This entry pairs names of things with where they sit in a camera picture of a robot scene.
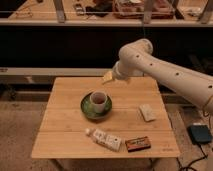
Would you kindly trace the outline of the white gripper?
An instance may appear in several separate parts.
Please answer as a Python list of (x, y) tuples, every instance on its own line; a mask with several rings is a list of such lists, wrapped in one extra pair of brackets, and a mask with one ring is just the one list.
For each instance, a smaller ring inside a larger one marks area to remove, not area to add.
[(102, 77), (102, 83), (108, 83), (115, 79), (126, 80), (130, 77), (130, 69), (124, 65), (122, 62), (117, 62), (112, 71), (106, 72)]

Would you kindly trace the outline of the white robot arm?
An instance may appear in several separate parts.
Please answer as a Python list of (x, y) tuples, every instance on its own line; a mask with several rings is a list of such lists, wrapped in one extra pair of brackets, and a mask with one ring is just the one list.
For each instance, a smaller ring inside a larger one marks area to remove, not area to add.
[(135, 70), (148, 74), (204, 111), (213, 113), (213, 76), (152, 56), (153, 45), (139, 39), (119, 50), (119, 60), (103, 76), (103, 82), (127, 80)]

